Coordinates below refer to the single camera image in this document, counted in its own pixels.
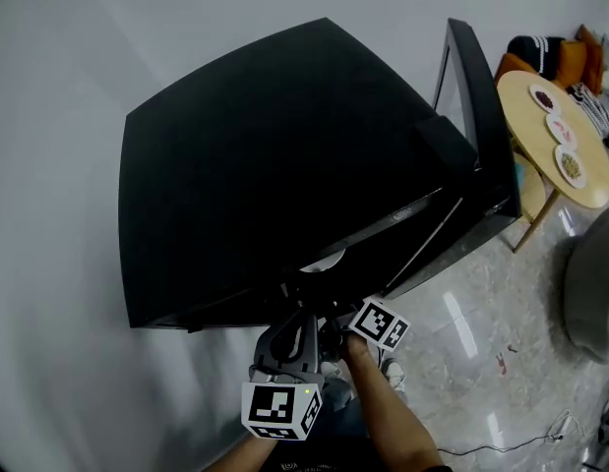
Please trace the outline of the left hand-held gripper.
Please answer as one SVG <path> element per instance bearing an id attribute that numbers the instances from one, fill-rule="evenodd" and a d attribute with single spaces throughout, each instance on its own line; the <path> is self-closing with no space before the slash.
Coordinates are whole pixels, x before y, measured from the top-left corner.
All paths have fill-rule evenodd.
<path id="1" fill-rule="evenodd" d="M 241 389 L 242 425 L 261 439 L 306 441 L 323 405 L 317 317 L 293 312 L 273 323 L 254 360 Z M 294 362 L 304 371 L 279 370 Z"/>

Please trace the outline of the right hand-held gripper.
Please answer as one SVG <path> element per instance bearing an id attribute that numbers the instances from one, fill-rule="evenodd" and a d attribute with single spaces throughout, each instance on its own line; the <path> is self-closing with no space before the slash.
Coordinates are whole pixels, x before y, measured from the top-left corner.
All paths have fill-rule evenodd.
<path id="1" fill-rule="evenodd" d="M 354 332 L 373 345 L 396 350 L 410 328 L 410 322 L 377 300 L 364 300 L 358 311 L 344 312 L 335 318 L 340 331 Z"/>

